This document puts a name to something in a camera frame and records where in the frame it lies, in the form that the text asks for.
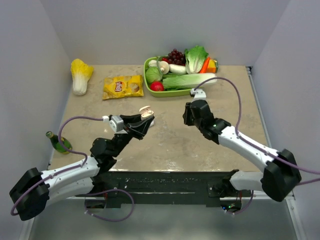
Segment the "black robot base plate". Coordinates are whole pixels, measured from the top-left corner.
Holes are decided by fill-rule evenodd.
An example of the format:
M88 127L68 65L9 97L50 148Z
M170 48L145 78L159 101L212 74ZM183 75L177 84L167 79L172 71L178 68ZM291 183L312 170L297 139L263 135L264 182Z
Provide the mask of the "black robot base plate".
M235 190L227 181L231 172L108 171L92 177L90 194L105 197L107 208L122 204L204 205L236 212L248 190Z

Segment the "beige earbud case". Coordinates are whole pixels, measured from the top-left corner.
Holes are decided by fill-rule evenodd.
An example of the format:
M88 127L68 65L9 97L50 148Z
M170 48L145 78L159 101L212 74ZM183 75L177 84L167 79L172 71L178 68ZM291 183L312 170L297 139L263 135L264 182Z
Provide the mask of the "beige earbud case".
M154 111L151 109L149 105L140 108L139 113L142 120L154 115Z

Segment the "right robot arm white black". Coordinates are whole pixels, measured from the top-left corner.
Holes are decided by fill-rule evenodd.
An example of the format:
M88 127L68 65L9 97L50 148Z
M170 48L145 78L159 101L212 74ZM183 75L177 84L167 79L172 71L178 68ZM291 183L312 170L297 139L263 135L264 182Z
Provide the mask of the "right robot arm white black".
M229 122L214 117L205 100L186 103L182 117L185 125L195 126L207 140L233 150L259 169L259 172L231 171L212 186L221 198L233 197L239 191L260 191L281 202L302 180L292 152L278 151L241 136Z

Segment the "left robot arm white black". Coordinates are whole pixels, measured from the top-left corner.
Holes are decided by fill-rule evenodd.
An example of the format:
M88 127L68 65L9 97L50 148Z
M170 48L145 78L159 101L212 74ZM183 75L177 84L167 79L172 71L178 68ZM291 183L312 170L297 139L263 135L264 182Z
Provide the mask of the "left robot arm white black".
M76 195L99 196L104 184L96 178L108 172L115 164L116 157L132 139L142 140L155 116L149 114L105 115L90 118L93 121L107 123L114 131L112 139L97 138L93 141L90 155L77 152L63 146L69 153L82 155L84 158L75 163L53 170L27 170L10 190L13 202L12 216L19 216L22 221L39 215L47 206Z

